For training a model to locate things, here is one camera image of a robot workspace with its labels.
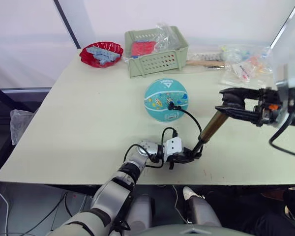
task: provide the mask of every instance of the ball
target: ball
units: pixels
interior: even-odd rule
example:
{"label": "ball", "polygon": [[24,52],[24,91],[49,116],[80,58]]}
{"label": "ball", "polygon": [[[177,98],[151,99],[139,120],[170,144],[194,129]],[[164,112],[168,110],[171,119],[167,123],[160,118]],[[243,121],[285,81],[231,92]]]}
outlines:
{"label": "ball", "polygon": [[183,112],[168,110],[171,102],[187,110],[187,91],[179,81],[171,78],[156,80],[147,88],[144,95],[147,113],[160,122],[170,122],[183,115]]}

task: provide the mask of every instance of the red bowl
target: red bowl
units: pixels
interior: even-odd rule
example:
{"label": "red bowl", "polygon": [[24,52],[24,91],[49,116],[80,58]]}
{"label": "red bowl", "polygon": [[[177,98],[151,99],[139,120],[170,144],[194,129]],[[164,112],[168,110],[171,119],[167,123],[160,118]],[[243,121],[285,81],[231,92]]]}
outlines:
{"label": "red bowl", "polygon": [[[99,60],[93,57],[93,54],[87,52],[87,48],[89,47],[98,47],[98,48],[106,49],[114,53],[118,53],[120,54],[120,58],[117,58],[116,60],[112,62],[107,62],[104,65],[101,65],[99,63]],[[122,53],[123,53],[123,49],[121,48],[119,44],[116,44],[113,42],[98,42],[98,43],[92,43],[88,45],[87,47],[83,48],[83,50],[80,53],[80,57],[81,57],[81,61],[84,62],[85,64],[88,64],[93,67],[106,68],[108,66],[112,66],[116,64],[121,59]]]}

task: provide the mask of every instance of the black pole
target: black pole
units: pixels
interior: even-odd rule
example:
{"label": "black pole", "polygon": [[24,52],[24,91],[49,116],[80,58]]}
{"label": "black pole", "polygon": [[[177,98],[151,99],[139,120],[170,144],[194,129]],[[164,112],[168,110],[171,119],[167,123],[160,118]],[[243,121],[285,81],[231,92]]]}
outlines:
{"label": "black pole", "polygon": [[32,109],[30,109],[28,106],[23,104],[22,102],[16,102],[12,98],[10,98],[8,95],[6,95],[4,92],[0,89],[0,102],[8,106],[10,109],[18,109],[28,112],[33,112]]}
{"label": "black pole", "polygon": [[63,22],[64,22],[64,24],[65,24],[65,26],[66,26],[66,28],[67,28],[69,34],[70,34],[70,36],[71,36],[71,38],[72,38],[72,40],[73,40],[75,46],[76,46],[78,49],[80,49],[81,46],[80,46],[80,44],[79,44],[77,38],[75,37],[75,35],[74,35],[74,33],[73,33],[73,30],[72,30],[72,28],[71,28],[71,26],[70,26],[70,24],[69,24],[69,22],[68,22],[68,20],[67,20],[67,18],[66,18],[66,16],[65,16],[64,12],[63,12],[63,9],[62,9],[62,7],[61,7],[59,1],[58,1],[58,0],[54,0],[54,3],[55,3],[55,5],[56,5],[56,7],[57,7],[57,10],[58,10],[58,12],[59,12],[59,14],[60,14],[60,16],[61,16]]}

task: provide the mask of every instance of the white sneaker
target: white sneaker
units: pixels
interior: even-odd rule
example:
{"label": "white sneaker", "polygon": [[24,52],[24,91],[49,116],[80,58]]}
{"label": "white sneaker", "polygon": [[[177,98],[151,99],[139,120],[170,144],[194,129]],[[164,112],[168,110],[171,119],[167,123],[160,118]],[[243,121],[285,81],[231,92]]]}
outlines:
{"label": "white sneaker", "polygon": [[187,201],[189,198],[191,198],[192,196],[196,196],[199,198],[202,198],[200,195],[196,194],[191,188],[189,188],[188,186],[184,186],[183,190],[183,198],[185,198],[185,200]]}

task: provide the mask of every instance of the white backdrop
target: white backdrop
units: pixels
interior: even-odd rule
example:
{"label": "white backdrop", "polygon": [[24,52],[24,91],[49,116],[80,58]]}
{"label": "white backdrop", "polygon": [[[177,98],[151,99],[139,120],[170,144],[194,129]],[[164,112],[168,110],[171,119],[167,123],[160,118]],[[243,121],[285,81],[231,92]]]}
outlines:
{"label": "white backdrop", "polygon": [[178,26],[190,44],[271,44],[295,0],[60,0],[81,47],[124,32]]}
{"label": "white backdrop", "polygon": [[52,0],[0,0],[0,88],[51,87],[75,53]]}
{"label": "white backdrop", "polygon": [[287,63],[295,57],[295,15],[273,48],[276,65]]}
{"label": "white backdrop", "polygon": [[[81,45],[176,25],[191,45],[269,45],[295,0],[60,0]],[[0,0],[0,88],[51,87],[76,53],[52,0]]]}

